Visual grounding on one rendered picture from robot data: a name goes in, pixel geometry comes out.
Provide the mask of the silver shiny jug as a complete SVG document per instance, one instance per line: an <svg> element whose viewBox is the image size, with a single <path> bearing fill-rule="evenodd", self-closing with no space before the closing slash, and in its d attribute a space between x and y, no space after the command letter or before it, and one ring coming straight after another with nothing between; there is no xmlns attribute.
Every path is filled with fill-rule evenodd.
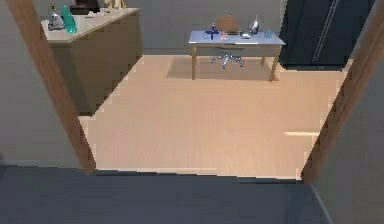
<svg viewBox="0 0 384 224"><path fill-rule="evenodd" d="M256 15L249 26L249 30L252 34L257 34L260 30L260 27L261 27L261 19L258 15Z"/></svg>

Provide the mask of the dark brown box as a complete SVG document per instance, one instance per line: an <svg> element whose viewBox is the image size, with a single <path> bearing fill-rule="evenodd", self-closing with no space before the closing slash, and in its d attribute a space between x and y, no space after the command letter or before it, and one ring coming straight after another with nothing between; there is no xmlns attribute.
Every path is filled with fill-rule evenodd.
<svg viewBox="0 0 384 224"><path fill-rule="evenodd" d="M97 13L100 7L97 0L75 0L70 6L73 15L88 15L90 12Z"/></svg>

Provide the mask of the beige wooden cupboard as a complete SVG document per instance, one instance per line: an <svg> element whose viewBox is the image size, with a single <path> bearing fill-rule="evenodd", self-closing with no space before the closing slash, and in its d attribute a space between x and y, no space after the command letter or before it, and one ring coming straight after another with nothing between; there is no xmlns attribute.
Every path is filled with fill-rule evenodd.
<svg viewBox="0 0 384 224"><path fill-rule="evenodd" d="M74 17L77 32L41 25L79 116L91 116L142 57L138 8Z"/></svg>

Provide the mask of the brown office chair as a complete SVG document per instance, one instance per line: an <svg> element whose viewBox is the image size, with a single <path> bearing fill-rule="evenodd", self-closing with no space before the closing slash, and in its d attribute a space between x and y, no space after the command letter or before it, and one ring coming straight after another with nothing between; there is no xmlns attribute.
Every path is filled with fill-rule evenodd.
<svg viewBox="0 0 384 224"><path fill-rule="evenodd" d="M230 35L237 35L239 33L239 25L236 20L236 18L232 15L223 15L220 16L216 20L216 28L219 31L219 34L221 32L225 32L228 35L228 38ZM220 56L214 56L210 58L211 63L215 63L217 60L222 60L222 68L225 69L228 62L230 60L233 60L237 62L241 67L244 66L244 62L242 61L242 58L238 55L235 55L235 52L242 51L242 48L230 48L221 46L218 47L218 50L222 52Z"/></svg>

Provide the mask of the brown wooden door frame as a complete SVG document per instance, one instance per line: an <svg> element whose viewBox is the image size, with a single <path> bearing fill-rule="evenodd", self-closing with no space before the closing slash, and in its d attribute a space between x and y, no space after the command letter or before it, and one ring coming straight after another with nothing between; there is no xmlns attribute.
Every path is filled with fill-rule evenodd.
<svg viewBox="0 0 384 224"><path fill-rule="evenodd" d="M40 78L51 98L55 112L71 142L80 167L87 174L94 172L96 169L94 156L86 142L83 128L75 114L74 103L64 86L63 75L48 46L32 0L6 0L6 2L40 73ZM371 18L356 58L301 171L301 179L305 184L313 183L319 176L342 128L364 94L371 76L384 56L384 0L376 0L376 2L376 14Z"/></svg>

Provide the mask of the pale blue top table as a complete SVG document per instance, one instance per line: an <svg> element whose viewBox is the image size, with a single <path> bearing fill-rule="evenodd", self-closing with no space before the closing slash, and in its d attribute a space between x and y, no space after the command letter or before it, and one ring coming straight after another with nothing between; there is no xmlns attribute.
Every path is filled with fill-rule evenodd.
<svg viewBox="0 0 384 224"><path fill-rule="evenodd" d="M251 36L250 39L243 39L240 35L230 35L228 40L221 40L220 34L216 34L214 39L210 39L209 34L205 31L192 31L189 38L189 44L192 47L192 79L196 79L196 63L197 63L197 49L198 48L218 48L221 46L230 48L261 48L272 49L274 51L274 59L270 71L269 81L278 80L276 76L276 69L281 48L285 43L276 35L272 34L271 38L265 38L264 32L260 32Z"/></svg>

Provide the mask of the black fridge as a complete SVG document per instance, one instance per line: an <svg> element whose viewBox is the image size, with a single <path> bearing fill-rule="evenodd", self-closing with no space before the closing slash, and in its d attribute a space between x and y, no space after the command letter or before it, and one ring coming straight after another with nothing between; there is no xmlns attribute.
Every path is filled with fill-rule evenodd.
<svg viewBox="0 0 384 224"><path fill-rule="evenodd" d="M287 70L341 70L375 0L287 0L279 63Z"/></svg>

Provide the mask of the teal glass bottle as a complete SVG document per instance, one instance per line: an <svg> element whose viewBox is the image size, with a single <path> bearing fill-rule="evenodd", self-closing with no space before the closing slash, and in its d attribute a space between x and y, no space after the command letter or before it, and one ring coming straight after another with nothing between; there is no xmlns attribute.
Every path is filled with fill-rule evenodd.
<svg viewBox="0 0 384 224"><path fill-rule="evenodd" d="M76 22L67 6L62 7L62 18L66 31L70 34L75 34L77 32Z"/></svg>

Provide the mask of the blue cross shaped object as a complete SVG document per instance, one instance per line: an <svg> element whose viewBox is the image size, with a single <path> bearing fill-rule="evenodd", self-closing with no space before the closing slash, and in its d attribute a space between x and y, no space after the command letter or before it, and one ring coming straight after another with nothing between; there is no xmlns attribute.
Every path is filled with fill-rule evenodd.
<svg viewBox="0 0 384 224"><path fill-rule="evenodd" d="M216 34L219 34L219 31L217 30L216 25L215 25L214 22L213 22L212 25L211 25L211 29L205 31L205 34L209 34L211 40L214 39L214 36L215 36Z"/></svg>

